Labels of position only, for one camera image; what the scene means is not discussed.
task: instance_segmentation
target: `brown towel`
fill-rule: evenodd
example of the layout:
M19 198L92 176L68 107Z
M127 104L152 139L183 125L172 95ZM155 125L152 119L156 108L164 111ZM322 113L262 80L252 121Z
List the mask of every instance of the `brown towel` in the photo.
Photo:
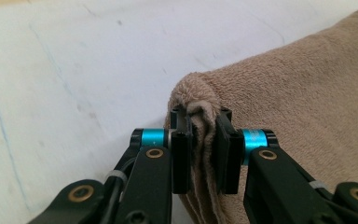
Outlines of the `brown towel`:
M206 73L190 74L172 92L198 127L194 189L182 195L196 223L247 223L240 193L217 195L210 164L220 106L236 128L274 131L281 147L334 191L358 182L358 11L293 44Z

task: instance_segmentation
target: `towel fold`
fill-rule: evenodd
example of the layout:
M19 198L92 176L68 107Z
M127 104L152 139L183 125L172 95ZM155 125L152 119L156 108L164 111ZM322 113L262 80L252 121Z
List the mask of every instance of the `towel fold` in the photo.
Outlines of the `towel fold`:
M221 106L236 128L265 128L330 191L358 182L358 11L288 46L206 73L184 77L169 110L182 105L198 127L192 178L181 198L195 223L248 223L243 208L247 168L237 195L216 194L210 163Z

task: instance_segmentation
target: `white table surface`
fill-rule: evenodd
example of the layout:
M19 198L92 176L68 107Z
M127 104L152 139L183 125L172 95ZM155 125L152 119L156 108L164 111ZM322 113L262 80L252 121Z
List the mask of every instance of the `white table surface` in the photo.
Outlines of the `white table surface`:
M0 1L0 223L104 181L174 85L327 28L347 0ZM189 223L174 198L172 223Z

